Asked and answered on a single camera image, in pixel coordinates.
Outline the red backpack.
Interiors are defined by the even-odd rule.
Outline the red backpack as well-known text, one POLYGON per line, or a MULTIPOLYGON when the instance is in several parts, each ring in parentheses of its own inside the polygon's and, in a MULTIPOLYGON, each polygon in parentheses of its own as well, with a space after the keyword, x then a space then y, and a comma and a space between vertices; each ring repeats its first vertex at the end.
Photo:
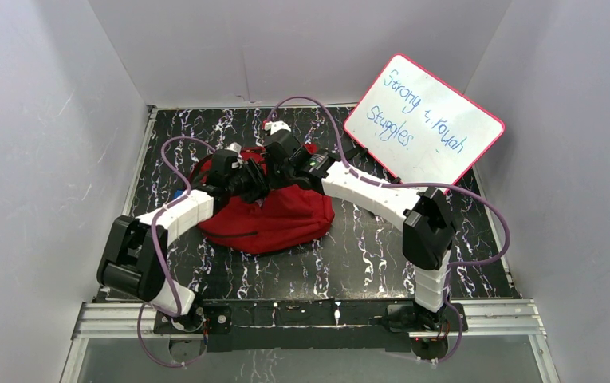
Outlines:
POLYGON ((197 228, 212 243, 256 255, 320 239, 334 217, 330 197, 293 185, 254 203, 233 197, 197 228))

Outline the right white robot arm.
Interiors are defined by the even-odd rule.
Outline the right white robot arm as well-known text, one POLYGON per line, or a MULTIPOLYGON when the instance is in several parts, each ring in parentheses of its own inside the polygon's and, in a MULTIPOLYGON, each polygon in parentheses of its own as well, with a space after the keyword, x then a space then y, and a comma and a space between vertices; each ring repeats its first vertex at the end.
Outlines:
POLYGON ((413 313, 422 328, 437 330, 447 320, 447 264, 455 237, 445 195, 435 187, 416 191, 388 184, 346 166, 325 150, 310 152, 282 122, 268 123, 266 128, 263 146, 269 186, 296 185, 348 201, 400 230, 403 256, 415 270, 413 313))

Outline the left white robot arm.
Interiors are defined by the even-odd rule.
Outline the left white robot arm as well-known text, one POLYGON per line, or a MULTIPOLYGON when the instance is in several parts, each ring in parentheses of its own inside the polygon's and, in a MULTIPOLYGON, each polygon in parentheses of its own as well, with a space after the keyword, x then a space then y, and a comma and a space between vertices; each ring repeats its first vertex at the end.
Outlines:
POLYGON ((221 212, 234 197, 251 203, 270 191, 266 170, 239 152, 219 149, 184 178, 181 194, 149 213, 117 217, 97 269, 103 287, 118 290, 174 316, 176 325, 195 332, 205 312, 196 293, 175 281, 167 264, 169 246, 182 234, 221 212))

